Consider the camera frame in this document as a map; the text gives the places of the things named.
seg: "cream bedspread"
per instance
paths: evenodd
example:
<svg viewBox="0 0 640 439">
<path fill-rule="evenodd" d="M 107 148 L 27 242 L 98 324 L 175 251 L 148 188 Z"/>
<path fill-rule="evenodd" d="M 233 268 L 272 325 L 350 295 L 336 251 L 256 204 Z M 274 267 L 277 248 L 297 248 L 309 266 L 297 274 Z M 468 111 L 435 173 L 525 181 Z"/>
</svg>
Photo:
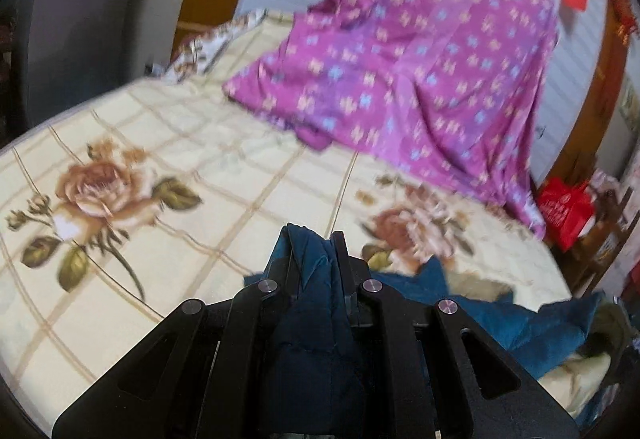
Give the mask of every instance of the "cream bedspread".
<svg viewBox="0 0 640 439">
<path fill-rule="evenodd" d="M 337 146 L 317 154 L 221 92 L 289 29 L 270 13 L 204 76 L 138 80 L 0 154 L 0 372 L 43 430 L 182 300 L 233 297 L 287 222 L 341 229 L 352 255 L 388 251 L 366 227 L 411 178 Z M 453 239 L 451 271 L 508 284 L 533 310 L 570 296 L 521 226 L 437 195 L 466 242 Z"/>
</svg>

